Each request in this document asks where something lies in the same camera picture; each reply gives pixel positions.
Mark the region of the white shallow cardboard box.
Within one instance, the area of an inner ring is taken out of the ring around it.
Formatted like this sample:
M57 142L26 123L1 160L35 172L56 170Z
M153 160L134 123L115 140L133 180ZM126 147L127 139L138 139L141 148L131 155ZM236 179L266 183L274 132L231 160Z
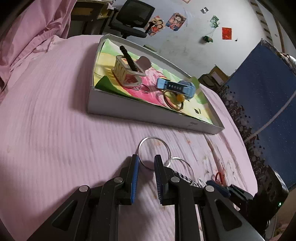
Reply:
M134 60L137 60L141 56L145 56L151 60L152 63L158 65L160 68L168 70L170 73L179 77L181 80L191 80L190 75L158 54L149 51L148 49L145 49L144 47L131 41L111 34L107 34L100 39L96 51L95 61L103 43L107 39L119 47L124 46ZM212 111L214 117L214 123L212 125L202 120L197 120L184 114L175 113L169 109L162 108L160 106L156 106L141 100L96 89L93 82L95 61L93 65L92 76L90 78L90 89L88 94L87 111L89 113L115 116L127 120L156 123L160 125L173 126L191 131L211 134L217 134L224 129L222 121L206 96L206 100L209 102L210 110Z

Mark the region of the green hanging ornament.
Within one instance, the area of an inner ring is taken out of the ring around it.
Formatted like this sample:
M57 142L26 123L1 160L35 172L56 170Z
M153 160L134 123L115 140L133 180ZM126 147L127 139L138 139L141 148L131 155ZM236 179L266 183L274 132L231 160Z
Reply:
M202 37L202 42L203 43L212 43L213 42L213 39L209 36L203 36Z

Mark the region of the large silver bangles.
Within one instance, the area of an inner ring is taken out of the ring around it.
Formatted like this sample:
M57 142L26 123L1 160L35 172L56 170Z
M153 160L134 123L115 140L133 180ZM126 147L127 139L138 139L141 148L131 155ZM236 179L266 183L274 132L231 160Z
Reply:
M176 171L176 173L191 185L196 184L194 170L189 162L181 157L173 156L169 145L161 138L153 136L143 138L137 146L136 154L138 155L142 166L152 172L154 172L154 156L164 154L165 157L163 158L163 163L165 167L173 168L173 164L179 162L189 172L189 177L178 171Z

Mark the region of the anime character poster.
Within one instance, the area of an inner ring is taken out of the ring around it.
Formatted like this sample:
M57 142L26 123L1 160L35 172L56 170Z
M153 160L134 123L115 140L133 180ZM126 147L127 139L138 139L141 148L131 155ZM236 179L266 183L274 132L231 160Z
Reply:
M180 27L186 21L186 17L180 13L174 13L166 23L166 27L169 27L173 31L178 31Z

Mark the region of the brown cardboard box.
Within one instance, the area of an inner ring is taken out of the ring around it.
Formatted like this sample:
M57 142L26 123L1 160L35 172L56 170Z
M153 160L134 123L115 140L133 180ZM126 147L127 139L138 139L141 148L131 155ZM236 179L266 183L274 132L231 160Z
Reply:
M228 80L226 75L217 65L215 65L209 73L199 77L199 82L209 89L217 92Z

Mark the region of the brown hair tie yellow bead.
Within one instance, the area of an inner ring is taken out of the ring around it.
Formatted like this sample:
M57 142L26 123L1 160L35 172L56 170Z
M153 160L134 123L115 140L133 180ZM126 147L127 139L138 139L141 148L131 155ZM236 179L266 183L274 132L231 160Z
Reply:
M157 95L158 101L166 108L181 111L184 108L185 96L170 90L161 90Z

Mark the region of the pink bed sheet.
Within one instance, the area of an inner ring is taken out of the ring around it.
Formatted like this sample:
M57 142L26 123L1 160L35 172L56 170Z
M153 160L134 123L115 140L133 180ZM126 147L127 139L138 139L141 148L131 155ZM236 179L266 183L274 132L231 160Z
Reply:
M224 130L216 135L86 113L100 36L57 36L13 71L1 99L1 220L15 240L30 235L81 185L116 176L145 137L188 161L196 179L220 171L251 194L257 181L220 97L202 87Z

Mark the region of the blue digital watch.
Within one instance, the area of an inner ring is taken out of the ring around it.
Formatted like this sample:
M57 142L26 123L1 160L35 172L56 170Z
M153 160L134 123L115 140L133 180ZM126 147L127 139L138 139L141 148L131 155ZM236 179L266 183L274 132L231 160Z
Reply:
M170 90L177 94L182 94L185 99L193 98L196 92L196 86L192 82L185 80L173 82L164 78L157 79L157 89Z

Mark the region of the dark wooden desk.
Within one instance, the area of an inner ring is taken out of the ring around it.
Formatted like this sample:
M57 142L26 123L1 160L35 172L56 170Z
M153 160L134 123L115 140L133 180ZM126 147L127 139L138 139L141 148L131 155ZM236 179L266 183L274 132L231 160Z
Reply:
M114 1L76 1L67 37L102 35L113 11Z

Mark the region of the red paper on wall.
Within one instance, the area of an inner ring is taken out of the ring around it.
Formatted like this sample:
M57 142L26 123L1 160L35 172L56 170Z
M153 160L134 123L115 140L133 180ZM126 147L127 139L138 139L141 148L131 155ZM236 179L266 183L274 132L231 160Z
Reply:
M232 40L232 28L222 27L222 39Z

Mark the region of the cartoon family poster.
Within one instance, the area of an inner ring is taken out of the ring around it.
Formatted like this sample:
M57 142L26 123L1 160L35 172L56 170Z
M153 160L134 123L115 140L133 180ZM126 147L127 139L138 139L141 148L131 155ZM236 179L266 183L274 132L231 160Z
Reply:
M149 36L154 36L165 28L165 23L160 16L155 16L144 27L145 33Z

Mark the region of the blue starry curtain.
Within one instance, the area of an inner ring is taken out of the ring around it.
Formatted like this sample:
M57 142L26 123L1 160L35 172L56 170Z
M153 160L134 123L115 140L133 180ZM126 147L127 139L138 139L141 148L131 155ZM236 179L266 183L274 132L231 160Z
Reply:
M266 40L250 52L218 95L230 113L255 176L273 168L295 189L295 58Z

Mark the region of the black office chair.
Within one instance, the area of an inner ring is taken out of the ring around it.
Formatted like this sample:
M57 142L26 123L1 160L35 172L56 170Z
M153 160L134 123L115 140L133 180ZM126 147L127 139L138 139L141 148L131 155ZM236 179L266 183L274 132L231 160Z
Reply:
M142 1L126 1L121 9L114 8L108 26L111 30L120 32L123 39L130 36L145 38L154 26L149 21L154 10L153 6Z

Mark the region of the pink blanket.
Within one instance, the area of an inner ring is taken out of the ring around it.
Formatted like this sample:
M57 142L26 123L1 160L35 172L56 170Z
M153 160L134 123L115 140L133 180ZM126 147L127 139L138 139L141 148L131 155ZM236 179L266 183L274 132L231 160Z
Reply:
M42 42L65 38L76 1L33 1L1 39L1 99L8 92L12 71Z

